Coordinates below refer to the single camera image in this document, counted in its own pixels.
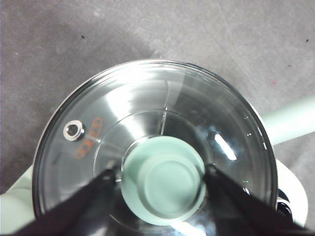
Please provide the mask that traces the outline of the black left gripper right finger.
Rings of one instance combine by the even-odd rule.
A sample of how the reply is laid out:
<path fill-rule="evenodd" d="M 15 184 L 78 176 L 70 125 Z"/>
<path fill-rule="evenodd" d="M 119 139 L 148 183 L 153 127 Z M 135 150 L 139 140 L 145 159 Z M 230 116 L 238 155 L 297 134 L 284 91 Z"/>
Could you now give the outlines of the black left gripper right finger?
<path fill-rule="evenodd" d="M 313 236 L 309 229 L 246 193 L 214 165 L 206 166 L 212 220 L 219 236 Z"/>

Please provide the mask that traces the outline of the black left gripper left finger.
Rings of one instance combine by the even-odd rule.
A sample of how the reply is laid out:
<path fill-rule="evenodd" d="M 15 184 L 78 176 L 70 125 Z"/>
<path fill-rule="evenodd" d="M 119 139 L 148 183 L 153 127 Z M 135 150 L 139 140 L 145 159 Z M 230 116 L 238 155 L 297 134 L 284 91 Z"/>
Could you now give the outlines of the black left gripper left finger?
<path fill-rule="evenodd" d="M 116 166 L 99 176 L 66 201 L 14 232 L 15 236 L 105 235 L 109 215 L 115 205 Z"/>

